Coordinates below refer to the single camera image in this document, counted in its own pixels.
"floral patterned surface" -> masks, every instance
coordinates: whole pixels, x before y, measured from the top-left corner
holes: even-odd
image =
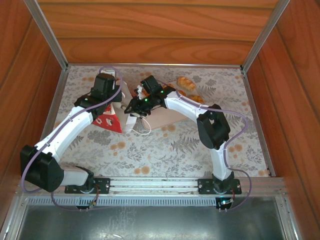
[[[239,69],[127,67],[118,69],[129,89],[149,75],[164,82],[180,76],[192,79],[207,105],[218,104],[222,109],[243,113],[248,130],[229,144],[229,164],[245,170],[252,177],[268,176],[257,130]],[[70,112],[76,99],[90,91],[98,66],[72,66],[66,82],[57,126]],[[244,126],[243,120],[226,114],[233,136]],[[146,132],[140,119],[134,129]],[[82,166],[95,175],[109,177],[210,177],[210,153],[199,140],[197,126],[187,119],[153,130],[149,135],[134,132],[118,134],[91,124],[65,151],[60,165]]]

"croissant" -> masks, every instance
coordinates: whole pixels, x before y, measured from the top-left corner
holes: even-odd
[[[198,96],[198,95],[189,95],[188,96],[189,99],[197,102],[197,103],[200,103],[200,104],[205,104],[205,101],[204,99],[201,97],[201,96]]]
[[[190,92],[192,92],[196,88],[196,85],[191,80],[189,80],[184,76],[179,77],[176,83],[178,84],[179,87]]]
[[[184,91],[182,91],[182,90],[179,90],[178,92],[179,92],[181,95],[185,96],[185,97],[187,96],[187,94],[186,94]]]

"metal base plate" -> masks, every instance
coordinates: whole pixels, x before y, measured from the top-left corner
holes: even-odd
[[[108,194],[110,189],[110,178],[95,177],[95,185],[99,189],[99,194]],[[96,194],[97,188],[92,188],[89,192],[84,192],[79,189],[79,186],[70,185],[64,189],[65,194]]]
[[[198,181],[198,192],[200,195],[209,195],[209,194],[221,194],[221,195],[230,195],[230,194],[241,194],[241,185],[239,179],[232,179],[230,181],[230,190],[225,192],[218,192],[214,187],[214,180],[212,178],[200,178]]]

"wood grain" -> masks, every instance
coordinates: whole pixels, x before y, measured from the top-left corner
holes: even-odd
[[[0,1],[0,88],[30,21],[31,15],[22,0]]]
[[[318,185],[315,180],[320,180],[320,122],[277,29],[269,35],[259,57],[302,184],[320,219],[320,191],[314,191]]]
[[[289,189],[303,239],[320,236],[319,13],[314,0],[291,0],[248,71],[271,160]]]
[[[57,38],[197,38],[254,42],[270,9],[136,4],[44,4]]]
[[[320,121],[320,3],[318,4],[315,0],[292,1],[277,26]]]
[[[70,63],[235,64],[253,43],[192,39],[58,39]]]
[[[61,67],[51,52],[46,60],[42,78],[38,81],[38,88],[27,117],[23,121],[21,135],[10,157],[9,165],[0,183],[0,223],[5,220],[11,199],[15,194],[20,178],[20,151],[24,145],[36,144],[42,134],[55,89],[61,73]]]
[[[108,4],[166,4],[249,7],[273,9],[277,0],[38,0],[39,3],[108,3]]]
[[[299,229],[304,239],[317,239],[320,235],[317,219],[312,206],[306,204],[310,201],[308,192],[294,163],[293,153],[276,110],[278,103],[272,97],[259,57],[253,61],[247,76],[276,175],[284,177],[295,217],[299,220]]]
[[[42,77],[50,48],[32,21],[11,70],[0,89],[0,176],[16,146]]]

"aluminum frame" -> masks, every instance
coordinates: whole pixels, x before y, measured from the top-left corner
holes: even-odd
[[[290,0],[279,0],[277,5],[275,6],[273,12],[271,13],[268,21],[266,22],[265,26],[263,27],[262,31],[260,32],[259,36],[257,37],[256,41],[254,42],[249,54],[246,56],[244,63],[243,63],[243,71],[246,73],[248,72],[251,64],[255,60],[256,56],[258,55],[260,49],[266,42],[269,34],[274,29],[276,23],[278,22],[279,18],[281,17],[282,13],[286,9],[287,5],[289,4]]]
[[[42,12],[37,0],[23,0],[29,9],[35,23],[38,25],[42,35],[50,46],[55,58],[59,62],[62,69],[66,70],[68,67],[68,60],[62,51],[54,32],[52,31],[44,13]]]
[[[173,63],[69,63],[69,66],[158,67],[158,68],[206,68],[241,69],[234,64],[173,64]]]
[[[287,197],[275,197],[276,206],[279,211],[282,228],[286,239],[300,240],[302,239],[297,225],[294,223],[292,210],[288,208],[290,205]]]
[[[250,104],[250,108],[251,108],[251,112],[252,112],[252,116],[253,116],[253,120],[254,120],[254,125],[255,125],[256,131],[258,133],[258,138],[260,141],[264,161],[265,161],[265,164],[270,172],[271,177],[276,177],[275,168],[274,168],[273,163],[271,161],[270,153],[268,150],[268,145],[267,145],[267,142],[265,139],[264,132],[262,130],[262,126],[261,126],[260,119],[258,116],[255,100],[254,100],[254,97],[251,92],[248,76],[247,76],[246,72],[244,72],[244,71],[241,71],[241,72],[242,72],[242,76],[243,76],[244,88],[245,88],[246,95],[249,100],[249,104]]]
[[[109,194],[101,194],[101,206],[112,203],[113,206],[176,206],[177,203],[184,203],[185,206],[214,206],[215,197],[221,195],[199,195],[198,177],[111,177]],[[245,197],[249,190],[249,180],[246,177],[239,177],[243,194]],[[287,190],[282,177],[252,177],[251,197],[275,197],[279,210],[283,230],[287,239],[295,236],[291,216],[288,214],[287,205],[284,204],[287,198]],[[35,188],[27,183],[28,189]],[[55,198],[63,205],[72,206],[73,203],[86,203],[94,194],[65,194],[64,187],[56,190]],[[25,195],[18,187],[16,195],[11,203],[7,218],[0,233],[0,240],[16,239],[24,220],[27,207],[32,205],[51,206],[50,193],[44,190],[34,194]]]

